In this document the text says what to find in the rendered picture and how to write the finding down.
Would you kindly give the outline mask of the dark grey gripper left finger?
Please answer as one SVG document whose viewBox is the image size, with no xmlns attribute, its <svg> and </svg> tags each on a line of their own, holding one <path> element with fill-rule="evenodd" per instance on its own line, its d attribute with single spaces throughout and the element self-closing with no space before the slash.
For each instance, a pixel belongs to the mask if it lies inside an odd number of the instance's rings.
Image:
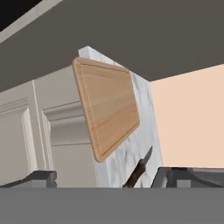
<svg viewBox="0 0 224 224">
<path fill-rule="evenodd" d="M 56 188 L 56 171 L 33 171 L 27 177 L 0 185 L 0 188 Z"/>
</svg>

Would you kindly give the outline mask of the brown handled knife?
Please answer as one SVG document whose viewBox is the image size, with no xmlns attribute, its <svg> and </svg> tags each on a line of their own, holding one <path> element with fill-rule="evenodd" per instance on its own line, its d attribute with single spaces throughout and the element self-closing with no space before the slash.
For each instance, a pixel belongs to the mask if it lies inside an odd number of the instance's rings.
<svg viewBox="0 0 224 224">
<path fill-rule="evenodd" d="M 146 171 L 146 165 L 149 159 L 151 158 L 152 149 L 153 146 L 150 147 L 144 158 L 141 158 L 138 161 L 136 168 L 131 173 L 126 183 L 122 186 L 123 188 L 133 188 L 135 186 L 136 182 L 139 180 L 141 175 Z"/>
</svg>

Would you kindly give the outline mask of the beige cabinet door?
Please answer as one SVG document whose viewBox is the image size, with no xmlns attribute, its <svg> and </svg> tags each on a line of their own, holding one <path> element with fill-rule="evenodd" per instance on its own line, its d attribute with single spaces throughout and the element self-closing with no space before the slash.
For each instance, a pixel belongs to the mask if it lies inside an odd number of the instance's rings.
<svg viewBox="0 0 224 224">
<path fill-rule="evenodd" d="M 0 185 L 49 171 L 34 82 L 0 93 Z"/>
</svg>

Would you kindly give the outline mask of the wooden cutting board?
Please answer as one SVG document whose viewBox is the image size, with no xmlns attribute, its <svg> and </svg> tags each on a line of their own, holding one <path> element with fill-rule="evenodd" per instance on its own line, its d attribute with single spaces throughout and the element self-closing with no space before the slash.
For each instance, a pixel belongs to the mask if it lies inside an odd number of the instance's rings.
<svg viewBox="0 0 224 224">
<path fill-rule="evenodd" d="M 130 70 L 77 58 L 73 72 L 94 158 L 101 163 L 140 124 Z"/>
</svg>

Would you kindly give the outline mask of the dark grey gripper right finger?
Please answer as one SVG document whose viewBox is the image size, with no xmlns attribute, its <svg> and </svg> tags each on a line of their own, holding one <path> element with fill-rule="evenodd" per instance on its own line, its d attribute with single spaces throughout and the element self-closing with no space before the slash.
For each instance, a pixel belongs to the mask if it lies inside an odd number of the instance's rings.
<svg viewBox="0 0 224 224">
<path fill-rule="evenodd" d="M 224 188 L 224 168 L 159 167 L 151 187 Z"/>
</svg>

